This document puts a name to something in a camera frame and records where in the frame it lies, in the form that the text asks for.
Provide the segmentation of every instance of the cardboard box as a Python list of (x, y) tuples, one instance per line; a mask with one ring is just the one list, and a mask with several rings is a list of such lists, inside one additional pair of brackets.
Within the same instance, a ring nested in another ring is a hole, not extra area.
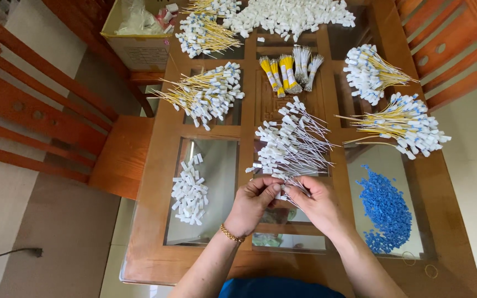
[[(145, 0), (146, 10), (157, 15), (168, 2)], [(169, 39), (172, 34), (116, 35), (123, 23), (121, 0), (116, 0), (104, 23), (101, 35), (131, 71), (165, 72), (169, 57)]]

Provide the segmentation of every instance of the electrical cord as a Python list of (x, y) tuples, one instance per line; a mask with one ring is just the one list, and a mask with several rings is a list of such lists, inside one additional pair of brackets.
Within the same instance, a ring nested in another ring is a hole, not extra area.
[(18, 252), (18, 251), (22, 251), (22, 250), (30, 250), (32, 252), (32, 254), (39, 258), (42, 256), (43, 254), (43, 249), (42, 248), (20, 248), (20, 249), (15, 249), (15, 250), (11, 250), (11, 251), (8, 251), (4, 254), (0, 254), (0, 257), (6, 255), (6, 254), (12, 254), (13, 252)]

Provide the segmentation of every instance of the gold bracelet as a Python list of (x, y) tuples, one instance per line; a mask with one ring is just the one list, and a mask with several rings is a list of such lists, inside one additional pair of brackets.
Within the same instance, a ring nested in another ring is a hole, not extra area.
[(238, 243), (242, 243), (242, 242), (244, 242), (244, 240), (246, 240), (246, 237), (238, 238), (238, 237), (233, 236), (231, 233), (229, 233), (228, 230), (226, 230), (226, 228), (224, 227), (224, 224), (223, 224), (223, 223), (220, 225), (220, 230), (221, 230), (222, 233), (224, 233), (224, 235), (226, 235), (229, 239), (231, 239), (231, 240), (233, 240), (233, 241), (236, 241), (236, 242), (238, 242)]

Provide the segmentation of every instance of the woman's left hand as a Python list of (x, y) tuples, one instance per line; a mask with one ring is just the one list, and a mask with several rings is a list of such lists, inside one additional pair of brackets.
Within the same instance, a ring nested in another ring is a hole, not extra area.
[(281, 192), (283, 181), (274, 177), (252, 179), (238, 188), (235, 202), (224, 227), (235, 237), (242, 238), (253, 233), (266, 207)]

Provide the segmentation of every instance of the blue shirt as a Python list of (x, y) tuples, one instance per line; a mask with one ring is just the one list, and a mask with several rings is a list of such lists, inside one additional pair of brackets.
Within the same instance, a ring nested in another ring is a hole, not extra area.
[(309, 284), (292, 278), (259, 277), (232, 278), (224, 283), (218, 298), (344, 298), (342, 294), (319, 284)]

